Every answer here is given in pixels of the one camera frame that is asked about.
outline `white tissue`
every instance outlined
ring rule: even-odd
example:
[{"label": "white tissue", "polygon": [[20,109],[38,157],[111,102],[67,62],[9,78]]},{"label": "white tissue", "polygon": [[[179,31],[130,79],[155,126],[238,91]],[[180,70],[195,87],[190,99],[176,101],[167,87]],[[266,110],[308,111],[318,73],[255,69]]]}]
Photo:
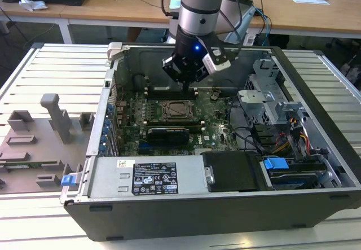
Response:
[{"label": "white tissue", "polygon": [[47,6],[42,1],[30,1],[30,0],[20,0],[19,5],[29,11],[47,9]]}]

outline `power supply label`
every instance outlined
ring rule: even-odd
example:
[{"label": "power supply label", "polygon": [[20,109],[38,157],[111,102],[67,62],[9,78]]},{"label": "power supply label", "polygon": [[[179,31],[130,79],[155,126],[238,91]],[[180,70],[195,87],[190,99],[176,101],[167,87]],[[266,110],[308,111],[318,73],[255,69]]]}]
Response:
[{"label": "power supply label", "polygon": [[133,165],[133,195],[169,195],[178,193],[175,163]]}]

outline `motherboard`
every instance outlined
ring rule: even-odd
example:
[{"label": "motherboard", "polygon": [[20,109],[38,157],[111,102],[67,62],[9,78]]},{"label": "motherboard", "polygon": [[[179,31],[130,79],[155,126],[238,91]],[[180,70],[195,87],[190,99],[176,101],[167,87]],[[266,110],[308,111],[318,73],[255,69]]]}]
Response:
[{"label": "motherboard", "polygon": [[217,90],[194,97],[119,92],[117,131],[120,156],[200,155],[238,150],[227,116],[231,99]]}]

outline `circuit board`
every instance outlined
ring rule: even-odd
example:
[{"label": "circuit board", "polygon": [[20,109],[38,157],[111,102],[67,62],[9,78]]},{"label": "circuit board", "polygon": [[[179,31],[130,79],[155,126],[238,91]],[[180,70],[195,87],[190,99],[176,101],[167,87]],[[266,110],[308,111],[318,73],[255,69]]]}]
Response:
[{"label": "circuit board", "polygon": [[[122,105],[118,115],[120,156],[199,155],[204,151],[238,150],[226,119],[230,99],[214,100],[212,95],[211,90],[201,90],[195,100],[148,100],[143,93],[126,91],[118,103]],[[148,130],[158,128],[145,121],[188,128],[189,141],[178,146],[153,146],[140,153],[139,147],[147,146]]]}]

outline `aluminum profile table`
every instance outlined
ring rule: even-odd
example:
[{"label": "aluminum profile table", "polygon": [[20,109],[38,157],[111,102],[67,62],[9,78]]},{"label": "aluminum profile table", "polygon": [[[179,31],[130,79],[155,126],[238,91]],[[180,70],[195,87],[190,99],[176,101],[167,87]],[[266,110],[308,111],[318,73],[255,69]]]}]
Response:
[{"label": "aluminum profile table", "polygon": [[[361,94],[324,55],[313,51],[285,50],[307,86],[361,155]],[[293,89],[285,84],[295,101]]]},{"label": "aluminum profile table", "polygon": [[[106,50],[106,45],[60,44],[31,49],[0,90],[1,136],[7,133],[11,111],[19,107],[34,117],[47,117],[39,104],[43,93],[59,93],[60,106],[70,116],[84,109],[95,112],[109,68]],[[312,51],[285,53],[360,153],[358,91],[324,56]],[[361,208],[340,211],[312,229],[93,242],[61,206],[59,194],[25,194],[21,199],[0,195],[0,249],[361,249]]]}]

